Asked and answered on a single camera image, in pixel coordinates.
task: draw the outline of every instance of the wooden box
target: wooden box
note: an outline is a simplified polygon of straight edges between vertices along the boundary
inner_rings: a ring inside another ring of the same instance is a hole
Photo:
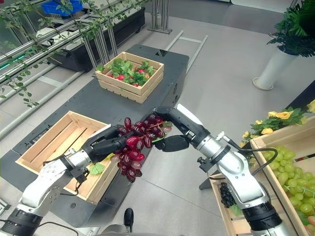
[[[263,135],[251,140],[252,148],[276,147],[283,145],[290,151],[296,153],[294,159],[298,159],[315,153],[315,117],[309,118],[307,123],[301,126],[292,125],[277,130],[269,135]],[[262,165],[265,158],[261,152],[255,152],[258,162]],[[312,172],[315,175],[315,158],[304,159],[293,163],[296,167],[301,167],[304,172]],[[293,205],[286,193],[279,184],[276,176],[269,166],[263,169],[279,200],[283,204],[288,216],[292,220],[299,236],[308,235],[304,225],[299,219]]]
[[[223,177],[223,175],[218,174],[212,177],[220,178],[220,177]],[[255,177],[260,183],[262,183],[266,187],[268,193],[270,194],[272,205],[276,209],[281,219],[286,223],[288,230],[290,230],[291,232],[295,232],[294,227],[289,217],[285,213],[283,206],[279,202],[279,199],[275,195],[275,192],[270,186],[264,173],[260,171],[259,173],[256,174]],[[216,200],[217,200],[217,203],[218,203],[221,215],[222,215],[222,219],[226,228],[227,235],[228,236],[242,236],[242,235],[251,236],[252,235],[251,228],[248,222],[246,221],[244,215],[236,216],[230,208],[226,208],[224,204],[221,203],[220,185],[222,182],[226,182],[226,180],[225,179],[224,180],[210,180],[210,182],[211,182],[211,186],[212,186],[213,192],[215,194],[215,197],[216,197]]]
[[[70,148],[78,151],[87,138],[105,126],[107,124],[69,111],[16,163],[38,174],[44,161],[53,160]],[[104,171],[99,175],[88,175],[87,180],[79,188],[78,194],[78,197],[95,205],[103,196],[118,170],[117,165],[108,159],[103,160],[101,164],[105,166]],[[64,189],[75,194],[76,183],[76,179],[72,179]]]
[[[122,58],[123,60],[129,60],[133,66],[140,66],[143,61],[148,61],[149,66],[153,66],[154,74],[148,79],[148,81],[143,86],[135,87],[133,85],[127,84],[123,81],[112,78],[108,75],[112,73],[110,69],[107,68],[108,65],[112,64],[114,59]],[[156,62],[150,59],[142,58],[130,53],[122,52],[116,56],[110,62],[105,64],[105,73],[102,74],[100,71],[96,71],[96,76],[98,78],[99,84],[102,88],[112,91],[121,96],[127,97],[139,103],[143,103],[150,93],[155,89],[155,87],[161,82],[164,74],[164,64]]]

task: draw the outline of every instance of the gray table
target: gray table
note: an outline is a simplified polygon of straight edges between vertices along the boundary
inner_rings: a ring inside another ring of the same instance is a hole
[[[143,45],[134,45],[127,52],[164,63],[164,79],[143,104],[109,92],[93,79],[1,159],[1,177],[24,191],[37,175],[15,161],[68,111],[116,125],[122,124],[125,117],[139,120],[154,106],[173,106],[183,89],[189,57]],[[147,156],[149,151],[145,150],[144,154]],[[130,187],[126,177],[117,174],[97,205],[76,196],[60,196],[51,211],[74,227],[104,225],[113,219]]]

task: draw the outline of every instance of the black shoe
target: black shoe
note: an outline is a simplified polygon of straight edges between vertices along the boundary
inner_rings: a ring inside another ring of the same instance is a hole
[[[124,225],[127,227],[127,230],[131,233],[132,232],[132,225],[133,225],[133,210],[131,208],[128,208],[125,211]]]

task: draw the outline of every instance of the white planter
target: white planter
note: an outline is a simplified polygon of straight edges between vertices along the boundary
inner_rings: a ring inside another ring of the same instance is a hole
[[[296,59],[298,56],[284,53],[278,49],[260,77],[253,78],[252,83],[258,89],[269,90],[274,87],[274,82],[280,74]]]

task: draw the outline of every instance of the dark grape bunch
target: dark grape bunch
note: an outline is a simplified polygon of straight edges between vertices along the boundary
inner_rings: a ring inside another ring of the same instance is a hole
[[[165,122],[155,114],[150,115],[145,121],[138,121],[131,124],[130,118],[125,118],[125,125],[117,128],[118,136],[126,135],[133,131],[134,135],[126,140],[126,147],[114,152],[111,161],[117,162],[121,169],[121,174],[126,176],[130,182],[134,182],[136,177],[141,177],[141,161],[145,156],[141,153],[143,147],[151,148],[152,142],[161,139],[169,133],[171,123]]]
[[[226,208],[229,208],[236,204],[232,194],[227,188],[227,184],[224,182],[221,183],[220,193],[221,193],[221,202],[225,205]]]

